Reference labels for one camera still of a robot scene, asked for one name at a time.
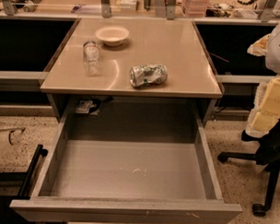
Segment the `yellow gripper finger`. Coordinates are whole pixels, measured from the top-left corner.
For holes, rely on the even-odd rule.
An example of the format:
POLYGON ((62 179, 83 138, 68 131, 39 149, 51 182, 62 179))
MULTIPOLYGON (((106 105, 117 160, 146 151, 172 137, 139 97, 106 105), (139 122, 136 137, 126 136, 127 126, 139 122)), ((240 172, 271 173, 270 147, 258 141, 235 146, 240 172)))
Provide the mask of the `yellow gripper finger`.
POLYGON ((247 53, 253 56, 264 56, 266 55, 266 49, 269 41, 269 35, 266 34, 255 43, 251 44, 247 49, 247 53))
POLYGON ((280 76, 261 82, 250 114, 252 131, 269 132, 280 119, 280 76))

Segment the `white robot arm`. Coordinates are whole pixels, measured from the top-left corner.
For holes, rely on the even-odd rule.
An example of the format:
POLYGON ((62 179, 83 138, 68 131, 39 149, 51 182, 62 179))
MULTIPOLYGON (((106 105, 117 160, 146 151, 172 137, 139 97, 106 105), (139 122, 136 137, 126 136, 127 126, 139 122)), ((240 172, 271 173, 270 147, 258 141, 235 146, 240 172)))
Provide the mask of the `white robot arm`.
POLYGON ((262 137, 280 119, 280 22, 271 33, 251 44, 247 52, 254 56, 264 56, 266 67, 276 73, 269 82, 259 84, 245 128, 248 136, 262 137))

